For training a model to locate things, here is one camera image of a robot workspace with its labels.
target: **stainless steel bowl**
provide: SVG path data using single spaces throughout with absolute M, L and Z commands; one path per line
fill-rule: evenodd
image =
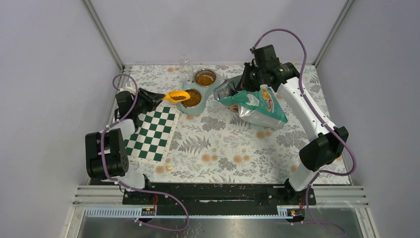
M 209 76 L 210 78 L 213 79 L 213 83 L 210 84 L 210 85 L 207 85 L 207 86 L 203 86 L 203 85 L 198 84 L 197 79 L 200 78 L 201 76 Z M 217 79 L 216 73 L 209 68 L 202 68 L 202 69 L 200 69 L 200 70 L 198 70 L 197 72 L 194 73 L 194 82 L 200 87 L 210 87 L 214 83 L 216 83 L 216 79 Z
M 189 89 L 186 89 L 186 90 L 184 90 L 184 91 L 185 91 L 185 92 L 188 92 L 188 90 L 194 90 L 194 91 L 197 91 L 197 92 L 200 94 L 200 97 L 201 97 L 201 98 L 200 98 L 200 102 L 198 102 L 198 103 L 197 103 L 197 105 L 192 106 L 192 107 L 188 107 L 188 106 L 184 105 L 184 104 L 183 104 L 183 102 L 184 102 L 184 101 L 182 101 L 182 102 L 181 102 L 181 104 L 182 104 L 182 106 L 183 106 L 183 107 L 185 107 L 185 108 L 191 108 L 191 109 L 192 109 L 192 108 L 196 108 L 196 107 L 197 107 L 198 105 L 200 105 L 200 103 L 203 101 L 203 95 L 201 94 L 201 92 L 200 92 L 198 89 L 195 89 L 195 88 L 189 88 Z

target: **white wall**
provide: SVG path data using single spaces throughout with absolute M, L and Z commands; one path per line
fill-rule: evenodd
M 57 238 L 118 69 L 82 2 L 0 2 L 0 237 Z
M 357 0 L 318 67 L 382 238 L 419 236 L 419 22 L 418 0 Z
M 267 30 L 287 28 L 300 36 L 312 62 L 346 0 L 92 0 L 121 59 L 133 63 L 243 63 Z M 299 43 L 272 33 L 282 61 L 302 61 Z

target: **green and white chessboard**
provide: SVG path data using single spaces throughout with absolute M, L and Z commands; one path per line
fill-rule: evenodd
M 139 115 L 139 130 L 125 140 L 128 159 L 163 164 L 166 159 L 179 112 L 158 106 L 154 112 Z

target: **floral tablecloth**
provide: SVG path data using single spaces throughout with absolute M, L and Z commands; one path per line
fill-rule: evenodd
M 243 65 L 194 65 L 210 68 L 227 78 L 242 74 Z M 135 65 L 131 76 L 139 87 L 159 93 L 179 90 L 176 65 Z M 304 84 L 328 116 L 325 99 L 312 65 L 305 66 Z M 299 150 L 308 144 L 305 132 L 291 108 L 276 95 L 288 123 L 280 130 L 249 124 L 209 97 L 199 116 L 180 112 L 163 166 L 130 161 L 153 182 L 283 183 L 299 165 Z M 345 172 L 342 158 L 326 169 Z M 318 184 L 349 184 L 348 177 L 321 174 Z

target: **scoop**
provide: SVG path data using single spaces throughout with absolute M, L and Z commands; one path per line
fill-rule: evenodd
M 190 95 L 185 91 L 172 91 L 167 93 L 163 99 L 168 100 L 170 103 L 180 103 L 190 99 Z

